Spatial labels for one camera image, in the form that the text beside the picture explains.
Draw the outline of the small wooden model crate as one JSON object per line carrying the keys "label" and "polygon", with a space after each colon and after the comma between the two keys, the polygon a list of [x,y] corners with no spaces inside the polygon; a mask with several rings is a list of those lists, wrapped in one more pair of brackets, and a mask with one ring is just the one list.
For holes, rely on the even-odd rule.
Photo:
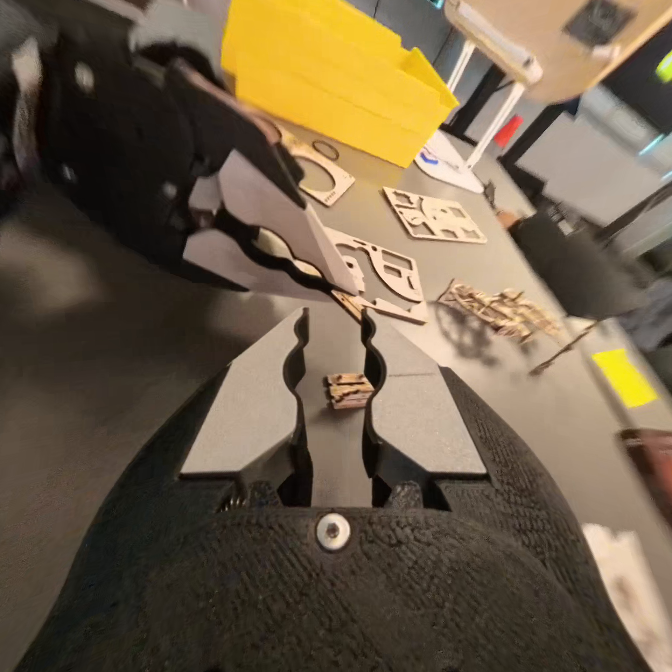
{"label": "small wooden model crate", "polygon": [[329,406],[333,410],[365,408],[374,386],[363,373],[329,374],[324,378]]}

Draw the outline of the yellow plastic bin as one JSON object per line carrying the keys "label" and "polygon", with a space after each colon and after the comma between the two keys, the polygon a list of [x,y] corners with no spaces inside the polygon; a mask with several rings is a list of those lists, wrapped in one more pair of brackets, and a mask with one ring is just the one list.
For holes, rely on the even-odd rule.
{"label": "yellow plastic bin", "polygon": [[420,49],[346,1],[232,1],[222,68],[244,102],[403,169],[459,104]]}

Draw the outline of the red object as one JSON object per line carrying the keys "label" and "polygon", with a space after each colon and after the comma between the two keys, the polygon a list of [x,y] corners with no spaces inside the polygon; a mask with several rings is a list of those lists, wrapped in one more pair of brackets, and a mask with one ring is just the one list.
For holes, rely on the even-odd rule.
{"label": "red object", "polygon": [[493,138],[494,144],[501,149],[506,148],[523,123],[524,118],[520,115],[515,114],[512,116],[495,134]]}

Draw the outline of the pile of wooden pieces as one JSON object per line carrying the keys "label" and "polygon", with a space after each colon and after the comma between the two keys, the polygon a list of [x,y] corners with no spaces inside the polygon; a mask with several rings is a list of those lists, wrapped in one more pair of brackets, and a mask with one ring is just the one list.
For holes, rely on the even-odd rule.
{"label": "pile of wooden pieces", "polygon": [[507,289],[488,294],[473,286],[450,281],[437,298],[439,305],[450,307],[485,324],[495,335],[525,345],[538,334],[558,341],[559,323],[543,308],[524,297],[522,291]]}

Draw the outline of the yellow sticky note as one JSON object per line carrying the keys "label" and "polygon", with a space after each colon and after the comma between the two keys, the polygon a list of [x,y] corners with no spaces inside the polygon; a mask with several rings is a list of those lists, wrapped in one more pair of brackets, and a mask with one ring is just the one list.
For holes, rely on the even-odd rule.
{"label": "yellow sticky note", "polygon": [[625,408],[641,408],[659,399],[649,380],[630,361],[626,349],[597,352],[591,358]]}

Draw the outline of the thin dark stick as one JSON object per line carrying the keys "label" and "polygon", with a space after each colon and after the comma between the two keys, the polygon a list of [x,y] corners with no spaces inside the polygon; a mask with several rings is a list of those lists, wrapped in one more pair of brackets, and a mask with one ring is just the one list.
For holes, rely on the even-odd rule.
{"label": "thin dark stick", "polygon": [[586,327],[582,329],[581,332],[578,333],[578,335],[574,336],[572,340],[564,344],[562,347],[560,347],[552,356],[550,356],[548,359],[542,361],[535,367],[533,367],[529,371],[530,376],[539,376],[543,374],[545,371],[547,371],[561,356],[569,353],[570,351],[574,350],[575,346],[578,345],[584,338],[586,338],[588,335],[590,335],[595,328],[600,324],[600,321],[592,321],[590,324],[588,324]]}

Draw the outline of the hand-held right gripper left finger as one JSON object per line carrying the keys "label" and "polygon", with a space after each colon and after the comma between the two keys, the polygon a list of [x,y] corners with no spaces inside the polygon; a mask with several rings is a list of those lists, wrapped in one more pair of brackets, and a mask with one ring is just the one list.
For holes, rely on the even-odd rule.
{"label": "hand-held right gripper left finger", "polygon": [[289,477],[302,425],[307,308],[298,308],[236,357],[197,431],[181,477]]}

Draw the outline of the white sheet with blue print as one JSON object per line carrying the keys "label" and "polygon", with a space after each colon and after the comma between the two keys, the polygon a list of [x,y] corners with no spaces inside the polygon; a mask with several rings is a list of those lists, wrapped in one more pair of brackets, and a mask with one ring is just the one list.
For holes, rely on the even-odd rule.
{"label": "white sheet with blue print", "polygon": [[484,184],[466,164],[448,135],[437,130],[414,158],[428,177],[474,194],[484,193]]}

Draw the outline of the wooden parts sheet curved cutouts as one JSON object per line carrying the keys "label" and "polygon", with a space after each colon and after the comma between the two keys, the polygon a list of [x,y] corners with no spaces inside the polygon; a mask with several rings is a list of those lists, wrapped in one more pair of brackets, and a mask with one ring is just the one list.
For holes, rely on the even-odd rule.
{"label": "wooden parts sheet curved cutouts", "polygon": [[419,269],[413,258],[334,229],[327,229],[327,234],[344,259],[356,252],[363,253],[378,280],[399,298],[417,304],[424,301]]}

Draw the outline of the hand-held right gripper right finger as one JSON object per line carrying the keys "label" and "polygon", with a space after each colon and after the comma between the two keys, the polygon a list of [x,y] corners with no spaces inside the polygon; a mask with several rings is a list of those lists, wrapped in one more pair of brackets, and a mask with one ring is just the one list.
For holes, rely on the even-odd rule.
{"label": "hand-held right gripper right finger", "polygon": [[362,453],[370,478],[484,478],[487,468],[440,365],[393,325],[362,314],[365,407]]}

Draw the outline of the small wooden slat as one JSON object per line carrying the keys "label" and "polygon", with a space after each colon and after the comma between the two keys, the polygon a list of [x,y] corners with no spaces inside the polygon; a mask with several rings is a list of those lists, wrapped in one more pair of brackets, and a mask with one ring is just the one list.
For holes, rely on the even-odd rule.
{"label": "small wooden slat", "polygon": [[362,323],[364,308],[361,306],[356,297],[339,290],[332,290],[332,299],[358,324]]}

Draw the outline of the wooden offcut piece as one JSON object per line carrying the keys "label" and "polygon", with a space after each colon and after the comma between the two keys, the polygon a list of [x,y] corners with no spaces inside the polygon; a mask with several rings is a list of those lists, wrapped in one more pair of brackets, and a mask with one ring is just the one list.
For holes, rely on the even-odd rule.
{"label": "wooden offcut piece", "polygon": [[362,299],[361,304],[363,307],[371,308],[381,315],[412,324],[424,325],[429,320],[427,303],[425,301],[412,304],[409,308],[399,307],[380,298],[375,298],[373,301]]}

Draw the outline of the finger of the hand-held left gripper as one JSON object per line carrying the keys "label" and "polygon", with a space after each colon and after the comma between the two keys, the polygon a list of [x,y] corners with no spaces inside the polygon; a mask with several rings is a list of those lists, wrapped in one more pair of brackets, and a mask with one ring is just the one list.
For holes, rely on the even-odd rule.
{"label": "finger of the hand-held left gripper", "polygon": [[237,220],[273,232],[333,288],[357,293],[354,277],[311,205],[296,204],[237,149],[223,163],[218,179],[224,207]]}
{"label": "finger of the hand-held left gripper", "polygon": [[218,229],[206,229],[187,239],[183,260],[218,278],[257,294],[299,300],[327,300],[333,288],[314,273],[306,273],[287,255],[275,256],[239,242]]}

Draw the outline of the dark red printed box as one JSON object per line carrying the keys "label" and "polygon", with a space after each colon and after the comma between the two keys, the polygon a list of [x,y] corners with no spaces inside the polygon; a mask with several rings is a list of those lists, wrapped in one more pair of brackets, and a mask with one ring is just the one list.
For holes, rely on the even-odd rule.
{"label": "dark red printed box", "polygon": [[651,501],[671,527],[671,432],[628,428],[617,436]]}

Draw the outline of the wooden parts sheet small cutouts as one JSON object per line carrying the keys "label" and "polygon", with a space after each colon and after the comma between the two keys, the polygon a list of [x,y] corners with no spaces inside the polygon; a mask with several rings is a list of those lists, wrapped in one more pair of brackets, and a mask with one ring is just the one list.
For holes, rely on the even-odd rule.
{"label": "wooden parts sheet small cutouts", "polygon": [[485,234],[455,201],[383,187],[382,193],[411,239],[485,245]]}

